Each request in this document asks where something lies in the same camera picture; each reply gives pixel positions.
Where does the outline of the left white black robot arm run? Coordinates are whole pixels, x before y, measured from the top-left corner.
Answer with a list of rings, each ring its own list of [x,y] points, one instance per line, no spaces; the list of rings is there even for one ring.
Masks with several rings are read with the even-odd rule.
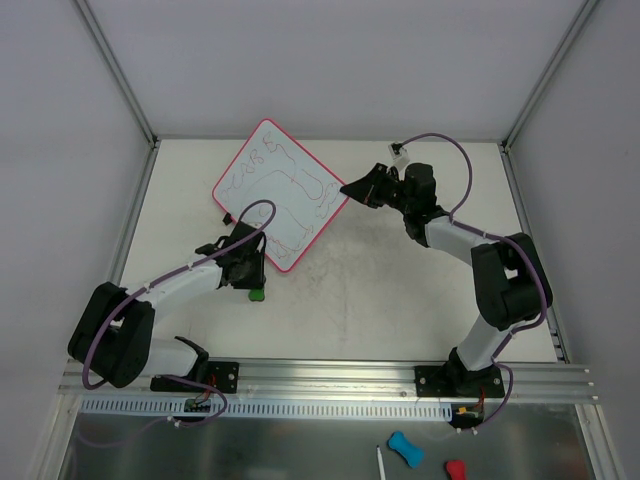
[[[83,386],[123,388],[149,375],[174,377],[188,390],[203,387],[208,352],[184,337],[158,339],[154,327],[178,307],[226,286],[263,288],[265,249],[263,230],[239,222],[230,235],[199,247],[190,262],[147,285],[96,287],[68,344],[69,355],[83,364]]]

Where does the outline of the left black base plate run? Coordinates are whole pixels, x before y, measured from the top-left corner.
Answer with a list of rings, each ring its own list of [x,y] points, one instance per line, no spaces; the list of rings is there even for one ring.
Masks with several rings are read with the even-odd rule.
[[[238,389],[239,363],[230,361],[200,362],[183,376],[184,380],[199,384],[207,384],[218,389],[223,394],[235,394]],[[165,376],[154,377],[150,383],[150,390],[162,393],[203,393],[204,389],[187,385]]]

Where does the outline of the blue bone-shaped eraser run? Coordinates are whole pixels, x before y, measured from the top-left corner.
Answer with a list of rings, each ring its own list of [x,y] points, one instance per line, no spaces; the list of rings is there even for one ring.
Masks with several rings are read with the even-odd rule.
[[[414,445],[401,431],[393,432],[387,441],[387,445],[392,451],[400,455],[412,469],[416,469],[424,460],[424,451]]]

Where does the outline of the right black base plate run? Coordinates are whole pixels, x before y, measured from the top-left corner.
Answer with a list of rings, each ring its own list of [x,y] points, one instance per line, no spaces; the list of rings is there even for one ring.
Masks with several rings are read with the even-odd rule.
[[[414,367],[416,395],[419,398],[486,398],[505,396],[501,371],[491,366],[480,371],[457,371],[448,364]]]

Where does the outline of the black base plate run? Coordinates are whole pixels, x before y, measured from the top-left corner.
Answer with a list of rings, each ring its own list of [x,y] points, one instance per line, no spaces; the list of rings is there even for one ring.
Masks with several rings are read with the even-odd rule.
[[[184,380],[199,384],[207,384],[218,389],[223,394],[235,394],[238,389],[239,363],[230,361],[200,362],[183,376]],[[162,393],[203,393],[204,389],[187,385],[165,376],[154,377],[150,383],[150,390]]]
[[[419,398],[486,398],[505,396],[501,371],[491,366],[480,371],[457,371],[448,364],[414,367],[416,395]]]

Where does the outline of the pink framed whiteboard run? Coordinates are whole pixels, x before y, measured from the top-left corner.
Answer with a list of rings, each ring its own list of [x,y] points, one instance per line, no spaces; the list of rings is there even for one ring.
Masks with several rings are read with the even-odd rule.
[[[266,256],[282,273],[291,271],[348,198],[344,182],[307,148],[270,119],[244,142],[212,190],[222,209],[265,228]]]

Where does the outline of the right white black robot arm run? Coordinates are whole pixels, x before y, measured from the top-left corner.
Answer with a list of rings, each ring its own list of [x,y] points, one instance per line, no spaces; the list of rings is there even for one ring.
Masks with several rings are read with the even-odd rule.
[[[496,357],[514,334],[542,320],[553,300],[532,238],[524,232],[491,234],[452,219],[438,203],[428,164],[410,164],[403,173],[376,164],[340,191],[369,208],[397,210],[412,240],[472,269],[478,318],[441,367],[416,375],[418,395],[501,396]]]

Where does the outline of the red bone-shaped eraser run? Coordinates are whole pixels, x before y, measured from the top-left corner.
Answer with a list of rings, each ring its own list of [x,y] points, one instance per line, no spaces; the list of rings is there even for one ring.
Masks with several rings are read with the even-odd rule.
[[[450,480],[467,480],[466,465],[462,460],[447,461],[445,471]]]

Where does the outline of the green bone-shaped eraser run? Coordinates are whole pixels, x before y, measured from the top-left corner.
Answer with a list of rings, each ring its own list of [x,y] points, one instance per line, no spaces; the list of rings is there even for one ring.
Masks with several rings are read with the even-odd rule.
[[[265,290],[261,289],[251,289],[248,293],[248,299],[251,302],[263,302],[266,298]]]

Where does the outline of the aluminium mounting rail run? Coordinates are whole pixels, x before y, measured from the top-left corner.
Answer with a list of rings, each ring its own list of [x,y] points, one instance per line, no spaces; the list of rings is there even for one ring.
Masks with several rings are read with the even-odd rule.
[[[312,400],[426,403],[417,395],[416,361],[237,359],[242,400]],[[602,400],[590,368],[565,363],[510,363],[511,403],[598,404]]]

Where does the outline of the white marker pen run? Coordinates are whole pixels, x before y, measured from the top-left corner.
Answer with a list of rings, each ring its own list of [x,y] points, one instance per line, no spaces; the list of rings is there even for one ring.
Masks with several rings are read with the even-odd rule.
[[[377,459],[377,465],[378,465],[379,479],[380,480],[386,480],[386,471],[385,471],[385,466],[384,466],[384,459],[383,459],[382,450],[381,450],[380,445],[376,446],[376,459]]]

